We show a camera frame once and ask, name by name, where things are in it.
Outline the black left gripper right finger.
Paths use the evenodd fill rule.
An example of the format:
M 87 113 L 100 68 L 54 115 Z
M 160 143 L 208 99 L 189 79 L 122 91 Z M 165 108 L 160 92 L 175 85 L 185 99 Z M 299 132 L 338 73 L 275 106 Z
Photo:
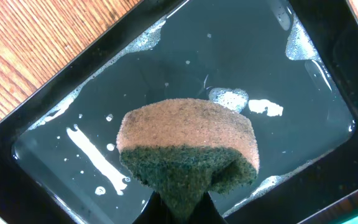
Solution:
M 211 200 L 209 193 L 204 193 L 194 209 L 195 224 L 227 224 L 227 221 L 219 214 Z

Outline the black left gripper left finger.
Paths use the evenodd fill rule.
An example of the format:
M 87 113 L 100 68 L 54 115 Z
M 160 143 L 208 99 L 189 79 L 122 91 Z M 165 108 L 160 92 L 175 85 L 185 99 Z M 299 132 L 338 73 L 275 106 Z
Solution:
M 152 192 L 147 205 L 133 224 L 172 224 L 172 214 L 160 194 Z

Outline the green orange sponge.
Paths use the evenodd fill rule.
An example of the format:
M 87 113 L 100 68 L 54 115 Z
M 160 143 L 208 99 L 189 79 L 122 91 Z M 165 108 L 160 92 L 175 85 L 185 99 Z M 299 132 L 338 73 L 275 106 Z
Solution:
M 205 193 L 252 184 L 260 168 L 252 123 L 208 100 L 177 98 L 124 116 L 116 146 L 121 164 L 187 220 Z

